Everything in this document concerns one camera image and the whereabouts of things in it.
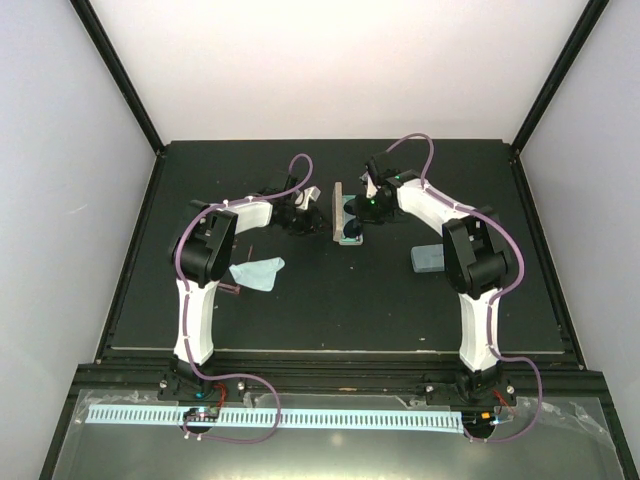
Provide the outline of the black sunglasses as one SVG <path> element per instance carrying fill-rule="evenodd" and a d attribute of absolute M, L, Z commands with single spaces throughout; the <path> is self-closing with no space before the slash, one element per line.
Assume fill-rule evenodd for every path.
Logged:
<path fill-rule="evenodd" d="M 342 196 L 342 240 L 350 243 L 363 241 L 363 227 L 354 213 L 355 195 Z"/>

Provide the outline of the pink sunglasses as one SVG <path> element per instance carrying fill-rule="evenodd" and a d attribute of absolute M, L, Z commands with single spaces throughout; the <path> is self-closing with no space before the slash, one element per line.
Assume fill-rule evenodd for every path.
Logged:
<path fill-rule="evenodd" d="M 253 254 L 253 245 L 250 245 L 249 249 L 248 249 L 247 256 L 246 256 L 246 261 L 250 261 L 251 260 L 252 254 Z M 229 283 L 220 282 L 218 284 L 218 288 L 223 292 L 234 294 L 234 295 L 239 295 L 240 292 L 241 292 L 242 286 L 241 285 L 237 285 L 237 284 L 229 284 Z"/>

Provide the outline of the beige glasses case green lining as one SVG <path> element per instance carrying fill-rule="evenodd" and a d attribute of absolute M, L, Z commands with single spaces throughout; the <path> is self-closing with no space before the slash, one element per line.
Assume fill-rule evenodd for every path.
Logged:
<path fill-rule="evenodd" d="M 332 193 L 332 227 L 333 241 L 340 246 L 360 246 L 363 244 L 364 236 L 347 237 L 344 235 L 344 227 L 353 220 L 355 216 L 345 210 L 346 204 L 356 198 L 353 194 L 345 194 L 341 182 L 335 182 Z"/>

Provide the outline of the blue-grey glasses case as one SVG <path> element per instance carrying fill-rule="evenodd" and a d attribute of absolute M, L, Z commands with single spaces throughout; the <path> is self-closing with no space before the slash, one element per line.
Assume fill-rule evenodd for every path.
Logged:
<path fill-rule="evenodd" d="M 415 273 L 434 273 L 444 270 L 442 244 L 414 246 L 410 251 L 410 258 Z"/>

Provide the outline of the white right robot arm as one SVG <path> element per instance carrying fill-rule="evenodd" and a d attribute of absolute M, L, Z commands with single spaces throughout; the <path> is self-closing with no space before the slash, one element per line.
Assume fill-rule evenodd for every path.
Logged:
<path fill-rule="evenodd" d="M 514 269 L 497 215 L 489 207 L 474 209 L 450 198 L 414 170 L 392 167 L 387 152 L 367 161 L 365 183 L 367 191 L 350 207 L 356 227 L 381 225 L 404 213 L 441 235 L 445 275 L 461 308 L 462 367 L 454 388 L 464 402 L 479 402 L 501 381 L 499 295 Z"/>

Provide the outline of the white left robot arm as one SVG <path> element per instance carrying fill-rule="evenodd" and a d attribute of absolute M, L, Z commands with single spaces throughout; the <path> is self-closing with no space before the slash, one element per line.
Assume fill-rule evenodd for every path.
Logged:
<path fill-rule="evenodd" d="M 203 366 L 214 353 L 215 296 L 231 266 L 236 237 L 278 225 L 298 235 L 317 233 L 325 221 L 316 207 L 320 190 L 292 170 L 274 186 L 234 200 L 191 201 L 170 250 L 179 295 L 178 334 L 171 371 L 193 399 L 204 399 L 222 380 Z"/>

